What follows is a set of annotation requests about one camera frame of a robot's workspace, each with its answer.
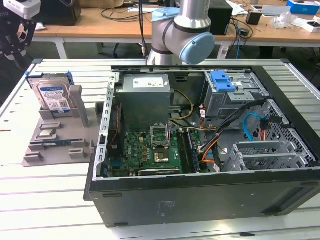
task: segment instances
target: white table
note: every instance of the white table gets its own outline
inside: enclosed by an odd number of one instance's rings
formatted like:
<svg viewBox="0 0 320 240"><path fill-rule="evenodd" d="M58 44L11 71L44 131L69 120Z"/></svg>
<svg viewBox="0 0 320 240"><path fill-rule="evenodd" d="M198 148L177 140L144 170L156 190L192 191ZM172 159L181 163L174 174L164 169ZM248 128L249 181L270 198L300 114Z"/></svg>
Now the white table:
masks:
<svg viewBox="0 0 320 240"><path fill-rule="evenodd" d="M135 60L134 63L142 65L144 62ZM214 63L225 66L235 61L216 60ZM306 84L306 79L294 68L285 64L279 66L278 60L243 60L241 63L262 64L274 79L296 77ZM44 60L34 71L58 73L69 70L74 82L83 87L85 106L92 108L96 101L104 100L110 65L127 64L133 64L133 61ZM320 195L286 216L107 229L94 204L83 200L88 163L21 166L39 119L39 107L23 77L0 109L1 240L242 239L239 233L243 232L256 234L247 238L250 240L305 240L320 236Z"/></svg>

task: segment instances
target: power supply label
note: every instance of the power supply label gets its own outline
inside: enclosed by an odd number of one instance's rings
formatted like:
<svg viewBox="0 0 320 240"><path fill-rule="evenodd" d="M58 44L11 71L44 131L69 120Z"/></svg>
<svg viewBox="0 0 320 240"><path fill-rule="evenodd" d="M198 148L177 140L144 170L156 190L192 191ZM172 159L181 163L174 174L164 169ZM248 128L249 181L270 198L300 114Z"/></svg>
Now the power supply label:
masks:
<svg viewBox="0 0 320 240"><path fill-rule="evenodd" d="M42 87L40 92L50 111L59 114L70 112L69 103L63 97L64 90L62 87Z"/></svg>
<svg viewBox="0 0 320 240"><path fill-rule="evenodd" d="M136 77L133 79L133 88L164 88L162 77Z"/></svg>

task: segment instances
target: yellow cable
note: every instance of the yellow cable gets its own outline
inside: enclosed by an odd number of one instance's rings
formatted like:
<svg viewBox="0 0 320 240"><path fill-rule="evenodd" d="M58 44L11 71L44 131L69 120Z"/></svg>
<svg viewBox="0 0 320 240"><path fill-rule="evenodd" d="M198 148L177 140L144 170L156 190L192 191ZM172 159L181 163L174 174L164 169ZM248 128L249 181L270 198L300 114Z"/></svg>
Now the yellow cable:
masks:
<svg viewBox="0 0 320 240"><path fill-rule="evenodd" d="M185 99L187 99L188 100L188 102L190 103L190 105L191 105L191 110L190 110L190 112L189 112L189 114L188 115L186 115L186 116L182 116L182 117L175 117L175 118L169 118L169 120L183 120L183 119L187 119L187 118L189 118L191 115L192 115L192 113L194 112L194 105L192 104L192 102L191 102L191 100L187 97L187 95L185 95L182 91L180 91L180 90L174 90L175 92L178 92L178 93L180 93L182 96L184 96L185 97Z"/></svg>

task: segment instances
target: wooden desk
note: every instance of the wooden desk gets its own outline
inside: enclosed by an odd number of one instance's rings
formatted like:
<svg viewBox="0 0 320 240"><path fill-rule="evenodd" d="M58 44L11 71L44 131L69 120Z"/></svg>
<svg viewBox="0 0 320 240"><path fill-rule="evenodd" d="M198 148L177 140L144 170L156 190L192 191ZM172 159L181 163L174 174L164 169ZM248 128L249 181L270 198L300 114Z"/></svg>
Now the wooden desk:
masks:
<svg viewBox="0 0 320 240"><path fill-rule="evenodd" d="M286 1L280 0L260 0L259 5L277 5L285 6ZM113 18L125 18L136 15L136 13L117 13ZM111 14L111 10L105 13L107 16ZM245 22L247 16L237 16L237 19ZM300 18L311 20L313 16L299 15ZM146 14L144 18L144 36L147 43L151 43L152 24L151 13ZM271 47L320 47L320 34L309 33L302 28L294 26L293 29L274 29L270 25L271 17L261 17L257 26L251 25L253 29L252 37L246 42L247 46L271 46ZM236 38L236 30L230 26L226 36L216 36L215 44L221 45L218 58L224 59L229 47ZM139 22L117 22L101 16L99 9L87 8L82 9L82 14L75 26L48 26L48 30L37 32L34 38L38 42L55 42L60 58L67 59L64 43L140 43L141 34Z"/></svg>
<svg viewBox="0 0 320 240"><path fill-rule="evenodd" d="M286 1L280 2L280 0L260 0L259 5L275 5L275 6L285 6L287 4ZM296 15L299 18L312 20L314 18L313 15ZM237 16L236 19L246 22L247 15L245 16ZM274 29L270 21L272 20L272 17L264 17L262 16L260 19L260 22L257 26L250 25L253 29L253 35L252 37L247 41L247 45L251 45L250 42L268 42L268 44L271 44L272 46L274 43L278 43L280 46L282 46L282 43L305 43L305 44L312 44L320 43L320 34L316 33L310 33L303 28L299 28L297 26L294 26L293 29L290 28L283 28L283 29ZM244 24L240 23L240 27L248 28ZM235 37L236 30L233 26L229 27L228 33L230 35L233 35Z"/></svg>

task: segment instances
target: white box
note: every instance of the white box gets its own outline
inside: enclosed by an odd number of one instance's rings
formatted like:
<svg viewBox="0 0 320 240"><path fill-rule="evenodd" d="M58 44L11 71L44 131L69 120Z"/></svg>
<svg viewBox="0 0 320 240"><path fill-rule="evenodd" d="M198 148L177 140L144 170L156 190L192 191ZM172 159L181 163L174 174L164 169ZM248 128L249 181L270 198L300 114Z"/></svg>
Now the white box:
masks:
<svg viewBox="0 0 320 240"><path fill-rule="evenodd" d="M320 15L315 15L315 16L313 17L313 20L316 21L316 22L318 22L318 23L320 23Z"/></svg>
<svg viewBox="0 0 320 240"><path fill-rule="evenodd" d="M302 25L302 28L310 33L320 33L320 23L316 21L308 21L306 24Z"/></svg>

